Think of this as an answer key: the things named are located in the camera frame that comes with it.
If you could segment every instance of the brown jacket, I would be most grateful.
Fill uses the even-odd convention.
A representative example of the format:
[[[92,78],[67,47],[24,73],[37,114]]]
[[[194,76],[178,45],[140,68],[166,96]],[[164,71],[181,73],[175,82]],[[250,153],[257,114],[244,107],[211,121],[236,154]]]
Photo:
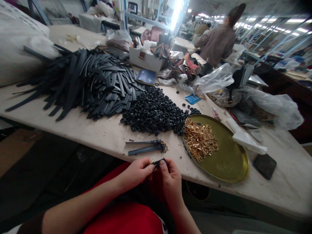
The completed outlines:
[[[227,58],[235,42],[235,31],[223,24],[197,39],[194,46],[201,48],[200,56],[216,67],[221,59]]]

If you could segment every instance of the cardboard box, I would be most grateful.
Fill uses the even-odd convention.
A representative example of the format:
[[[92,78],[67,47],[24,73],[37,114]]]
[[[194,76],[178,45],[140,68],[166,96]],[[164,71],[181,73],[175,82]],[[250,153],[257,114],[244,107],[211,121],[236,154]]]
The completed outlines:
[[[143,56],[144,59],[140,58],[140,50],[129,48],[129,55],[130,55],[130,63],[133,65],[145,68],[147,70],[151,70],[158,74],[162,70],[163,63],[165,62],[164,59],[159,59],[154,57],[153,55],[146,54],[144,52]]]
[[[2,177],[44,134],[18,129],[0,142],[0,177]]]

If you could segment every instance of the hand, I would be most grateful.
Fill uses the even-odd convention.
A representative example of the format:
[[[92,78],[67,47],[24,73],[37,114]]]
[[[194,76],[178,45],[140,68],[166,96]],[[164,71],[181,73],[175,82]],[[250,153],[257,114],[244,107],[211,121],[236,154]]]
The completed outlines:
[[[155,170],[155,165],[149,165],[145,167],[151,162],[152,160],[150,158],[137,159],[132,162],[126,170],[124,170],[116,177],[123,192],[126,192],[139,185],[145,180],[147,176],[153,173]]]
[[[163,191],[171,213],[175,213],[185,206],[182,198],[182,178],[174,161],[169,158],[166,158],[166,161],[169,171],[165,161],[160,161],[160,170],[163,176]]]

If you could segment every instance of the brass tray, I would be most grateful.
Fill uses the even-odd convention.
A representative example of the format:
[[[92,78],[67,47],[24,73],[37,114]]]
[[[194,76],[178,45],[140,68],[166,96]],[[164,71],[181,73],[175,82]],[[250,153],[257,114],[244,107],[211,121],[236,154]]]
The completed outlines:
[[[249,171],[249,160],[244,148],[232,140],[233,133],[220,121],[202,114],[189,117],[194,122],[199,122],[211,127],[212,133],[218,140],[218,151],[211,156],[206,156],[202,163],[198,163],[191,155],[183,137],[185,148],[205,173],[228,183],[237,183],[244,180]]]

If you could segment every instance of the small blue box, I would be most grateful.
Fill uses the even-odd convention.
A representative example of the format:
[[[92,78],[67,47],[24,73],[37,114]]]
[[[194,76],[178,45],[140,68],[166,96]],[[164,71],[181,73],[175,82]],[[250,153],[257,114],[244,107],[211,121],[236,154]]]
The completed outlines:
[[[195,96],[194,94],[190,95],[190,96],[187,96],[184,98],[189,104],[193,105],[195,104],[196,102],[200,101],[201,98]]]

